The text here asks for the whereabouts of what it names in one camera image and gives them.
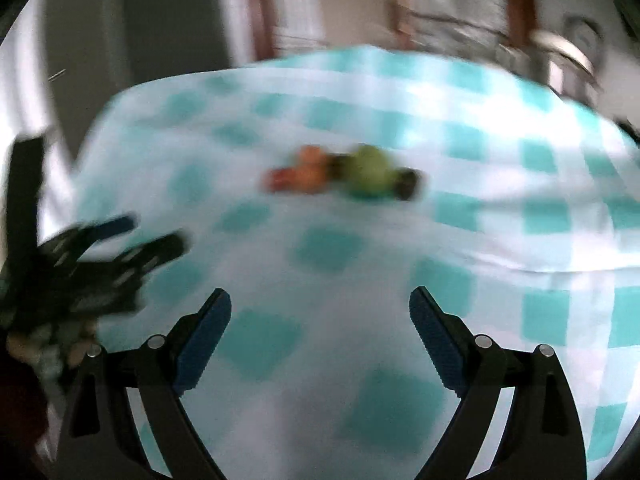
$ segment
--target green fruit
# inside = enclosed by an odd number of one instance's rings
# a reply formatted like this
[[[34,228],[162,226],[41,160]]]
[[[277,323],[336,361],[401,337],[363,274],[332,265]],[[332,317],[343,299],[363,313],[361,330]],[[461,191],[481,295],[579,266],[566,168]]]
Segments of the green fruit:
[[[361,144],[346,161],[345,180],[353,194],[381,196],[391,191],[394,171],[385,152]]]

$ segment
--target checkered tablecloth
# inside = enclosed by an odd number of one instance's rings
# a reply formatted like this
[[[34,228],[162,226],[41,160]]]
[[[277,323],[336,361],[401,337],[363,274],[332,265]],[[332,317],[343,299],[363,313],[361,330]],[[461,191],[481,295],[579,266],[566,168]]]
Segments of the checkered tablecloth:
[[[260,190],[302,144],[359,142],[424,172],[415,201]],[[594,478],[640,414],[639,161],[590,110],[436,56],[365,47],[137,86],[92,128],[78,217],[140,216],[103,251],[176,228],[192,249],[102,341],[140,345],[222,287],[232,320],[183,403],[228,478],[412,479],[457,404],[409,320],[425,285],[504,348],[554,346]]]

